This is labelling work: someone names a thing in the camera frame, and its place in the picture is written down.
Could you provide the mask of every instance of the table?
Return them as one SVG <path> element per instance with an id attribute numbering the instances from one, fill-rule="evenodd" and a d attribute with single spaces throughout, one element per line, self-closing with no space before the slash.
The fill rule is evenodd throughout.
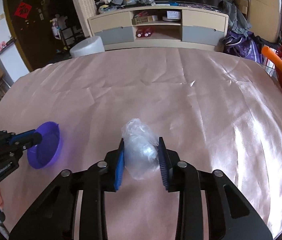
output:
<path id="1" fill-rule="evenodd" d="M 66 60 L 11 87 L 0 102 L 0 130 L 20 133 L 54 121 L 64 144 L 53 166 L 35 170 L 24 154 L 1 183 L 6 227 L 61 170 L 85 170 L 117 149 L 121 127 L 135 117 L 197 169 L 223 170 L 273 235 L 282 230 L 281 92 L 251 60 L 177 48 Z M 178 194 L 164 190 L 159 171 L 139 181 L 125 171 L 105 203 L 109 239 L 174 239 Z"/>

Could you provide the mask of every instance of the white box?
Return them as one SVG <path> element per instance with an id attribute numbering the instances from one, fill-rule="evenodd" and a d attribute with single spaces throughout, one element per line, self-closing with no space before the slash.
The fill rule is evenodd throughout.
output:
<path id="1" fill-rule="evenodd" d="M 167 18 L 181 20 L 181 12 L 180 11 L 167 11 Z"/>

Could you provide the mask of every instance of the wooden cabinet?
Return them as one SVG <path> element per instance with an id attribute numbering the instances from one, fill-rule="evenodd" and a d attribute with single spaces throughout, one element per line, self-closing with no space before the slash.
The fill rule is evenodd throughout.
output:
<path id="1" fill-rule="evenodd" d="M 133 25 L 135 14 L 146 10 L 158 15 L 154 22 Z M 179 22 L 163 21 L 160 16 L 167 10 L 181 12 Z M 223 51 L 220 42 L 227 33 L 228 16 L 215 11 L 180 6 L 146 6 L 123 9 L 93 16 L 88 19 L 93 35 L 100 36 L 105 50 L 174 47 Z M 150 37 L 136 37 L 138 28 L 151 27 Z"/>
<path id="2" fill-rule="evenodd" d="M 114 29 L 118 27 L 132 27 L 131 18 L 132 12 L 119 12 L 102 17 L 97 17 L 90 20 L 90 27 L 93 33 L 97 33 L 104 30 Z"/>
<path id="3" fill-rule="evenodd" d="M 225 32 L 225 22 L 225 16 L 220 16 L 210 12 L 182 10 L 182 25 L 184 26 L 198 26 Z"/>

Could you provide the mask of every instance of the metal screw head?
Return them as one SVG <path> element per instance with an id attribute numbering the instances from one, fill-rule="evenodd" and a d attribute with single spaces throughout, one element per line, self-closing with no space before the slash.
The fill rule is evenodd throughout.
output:
<path id="1" fill-rule="evenodd" d="M 108 163 L 106 163 L 105 161 L 98 162 L 98 167 L 99 168 L 105 168 L 107 165 L 108 165 Z"/>
<path id="2" fill-rule="evenodd" d="M 71 171 L 70 170 L 63 170 L 61 171 L 61 176 L 62 177 L 67 177 L 71 174 Z"/>
<path id="3" fill-rule="evenodd" d="M 214 175 L 216 175 L 217 177 L 222 177 L 223 176 L 223 172 L 220 170 L 215 170 L 214 171 Z"/>
<path id="4" fill-rule="evenodd" d="M 185 168 L 188 164 L 184 161 L 180 161 L 177 163 L 177 165 L 180 167 L 180 168 Z"/>

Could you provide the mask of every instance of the orange handle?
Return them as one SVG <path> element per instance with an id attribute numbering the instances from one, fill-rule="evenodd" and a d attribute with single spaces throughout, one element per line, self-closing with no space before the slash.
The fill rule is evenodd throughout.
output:
<path id="1" fill-rule="evenodd" d="M 276 55 L 268 46 L 264 46 L 262 48 L 262 54 L 269 60 L 271 60 L 274 65 L 282 72 L 282 59 L 280 59 L 280 57 Z"/>

